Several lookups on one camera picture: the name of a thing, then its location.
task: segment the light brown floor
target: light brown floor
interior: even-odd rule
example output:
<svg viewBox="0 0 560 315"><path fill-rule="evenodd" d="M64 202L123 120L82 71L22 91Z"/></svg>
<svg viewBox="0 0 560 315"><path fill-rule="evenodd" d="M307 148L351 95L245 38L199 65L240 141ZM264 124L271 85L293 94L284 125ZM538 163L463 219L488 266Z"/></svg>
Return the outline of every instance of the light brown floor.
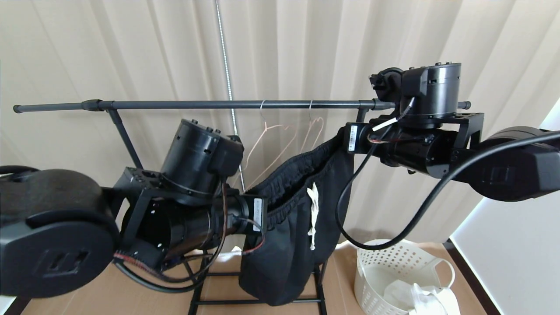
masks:
<svg viewBox="0 0 560 315"><path fill-rule="evenodd" d="M421 244L432 255L452 261L441 244ZM449 269L439 265L438 274L442 283L450 278ZM213 271L236 271L239 260L230 260L215 265ZM463 275L455 266L457 277L451 287L459 301L461 314L486 314L476 299ZM179 276L182 270L173 270ZM354 297L354 275L356 272L356 250L341 248L331 256L324 279L326 307L329 315L363 314ZM80 290L50 299L32 300L23 315L184 315L189 309L192 293L164 294L151 291L121 274L113 265L109 266L94 281ZM303 297L313 297L315 287L309 281ZM251 298L241 290L236 277L212 277L204 284L204 299ZM319 314L316 303L288 304L280 307L267 305L206 305L198 309L198 315L225 314Z"/></svg>

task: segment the black shorts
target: black shorts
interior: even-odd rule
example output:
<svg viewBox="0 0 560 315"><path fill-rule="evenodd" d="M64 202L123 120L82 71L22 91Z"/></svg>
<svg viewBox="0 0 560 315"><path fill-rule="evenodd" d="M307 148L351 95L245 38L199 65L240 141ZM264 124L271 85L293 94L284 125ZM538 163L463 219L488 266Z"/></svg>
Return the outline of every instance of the black shorts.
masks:
<svg viewBox="0 0 560 315"><path fill-rule="evenodd" d="M247 194L268 197L268 231L265 242L241 259L239 285L269 305L282 305L303 292L314 266L326 262L340 237L334 212L337 200L354 171L353 155L343 147L344 130L313 151L292 157ZM307 188L316 184L319 213L315 223L315 250L310 249L311 198ZM344 197L340 218L349 202ZM247 236L245 249L260 237Z"/></svg>

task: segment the curtain fold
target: curtain fold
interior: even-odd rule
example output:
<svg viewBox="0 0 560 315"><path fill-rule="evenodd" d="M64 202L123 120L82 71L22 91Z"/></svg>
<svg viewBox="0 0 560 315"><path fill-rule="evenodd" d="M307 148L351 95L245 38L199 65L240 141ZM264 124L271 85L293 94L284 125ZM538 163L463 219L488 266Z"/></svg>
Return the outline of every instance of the curtain fold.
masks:
<svg viewBox="0 0 560 315"><path fill-rule="evenodd" d="M368 76L384 68L461 62L459 98L472 102L471 112L485 113L486 138L508 126L538 126L560 98L555 0L219 0L219 6L236 100L371 99ZM227 100L224 69L215 1L0 2L2 164L74 169L111 186L132 162L106 113L15 114L12 106ZM311 150L316 138L318 145L333 137L357 111L236 114L249 184ZM182 118L233 133L227 109L121 115L147 169L159 170ZM315 123L304 145L310 120L320 117L322 133ZM247 161L265 121L283 126L268 131ZM362 159L356 156L356 165ZM436 182L371 159L353 185L345 226L360 240L392 237ZM444 241L479 200L466 184L449 184L409 239Z"/></svg>

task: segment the barcode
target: barcode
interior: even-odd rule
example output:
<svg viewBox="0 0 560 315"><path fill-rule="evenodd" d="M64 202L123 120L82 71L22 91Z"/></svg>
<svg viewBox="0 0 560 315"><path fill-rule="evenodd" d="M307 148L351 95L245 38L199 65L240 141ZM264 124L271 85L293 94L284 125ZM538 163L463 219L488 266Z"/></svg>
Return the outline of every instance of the barcode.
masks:
<svg viewBox="0 0 560 315"><path fill-rule="evenodd" d="M253 205L253 220L262 226L263 200L260 198L256 198ZM255 225L253 225L253 231L260 232L259 228L257 228Z"/></svg>
<svg viewBox="0 0 560 315"><path fill-rule="evenodd" d="M350 141L348 141L348 151L354 151L356 149L356 135L358 134L358 126L353 124L350 126Z"/></svg>

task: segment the clothes hanger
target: clothes hanger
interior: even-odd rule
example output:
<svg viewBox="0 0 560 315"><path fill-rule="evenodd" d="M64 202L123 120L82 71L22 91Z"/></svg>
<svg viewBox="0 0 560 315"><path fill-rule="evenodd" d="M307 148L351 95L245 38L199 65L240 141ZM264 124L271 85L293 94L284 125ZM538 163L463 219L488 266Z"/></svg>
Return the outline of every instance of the clothes hanger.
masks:
<svg viewBox="0 0 560 315"><path fill-rule="evenodd" d="M249 159L251 158L251 155L253 154L253 151L255 150L256 146L259 144L260 140L262 140L264 134L265 134L267 131L269 131L269 130L271 130L271 129L274 129L274 128L284 127L284 130L288 130L288 129L290 129L290 128L293 128L293 129L295 130L295 132L293 133L292 139L288 142L288 144L286 145L286 147L284 147L284 149L280 152L280 154L278 154L278 156L274 159L274 161L272 161L272 162L268 165L268 167L266 167L266 168L264 169L264 171L262 171L262 173L260 173L249 185L245 186L245 191L249 190L249 188L250 188L251 186L253 186L253 184L254 184L262 175L264 175L264 173L266 173L266 171L267 171L268 169L270 169L270 168L272 167L272 165L274 165L274 163L276 163L276 161L278 161L278 159L280 159L280 157L282 156L282 154L284 154L284 152L286 152L286 150L288 149L288 147L290 146L290 144L292 144L292 142L296 139L296 136L297 136L297 129L296 129L293 125L277 124L277 125L268 127L267 119L266 119L266 118L264 117L264 115L263 115L263 105L264 105L264 102L265 102L265 101L266 101L266 100L263 100L263 102L260 103L260 108L259 108L259 110L260 110L260 116L261 116L261 117L263 118L263 120L264 120L264 130L263 130L263 132L260 134L259 138L258 138L257 141L255 142L255 144L253 145L253 147L251 148L251 150L249 151L249 154L247 155L247 159L245 160L245 167L242 168L241 171L244 171L244 170L246 170L246 169L248 168L248 166L249 166ZM234 180L233 183L232 183L232 186L235 185L235 183L236 183L237 180L239 179L239 174L240 174L240 172L238 172L238 174L237 174L235 180Z"/></svg>
<svg viewBox="0 0 560 315"><path fill-rule="evenodd" d="M315 118L315 119L311 120L311 106L312 105L313 105L313 100L311 100L311 102L309 102L309 127L307 128L307 134L305 134L304 142L301 145L300 153L302 153L304 151L305 143L307 142L307 137L309 137L309 132L311 131L311 128L313 128L313 125L316 122L319 122L319 121L321 122L321 129L319 129L319 133L317 134L317 138L315 138L315 141L313 142L313 145L311 145L311 150L313 150L313 148L315 148L315 144L317 143L317 140L319 140L319 137L321 136L321 133L323 132L323 127L325 126L325 120L322 117Z"/></svg>

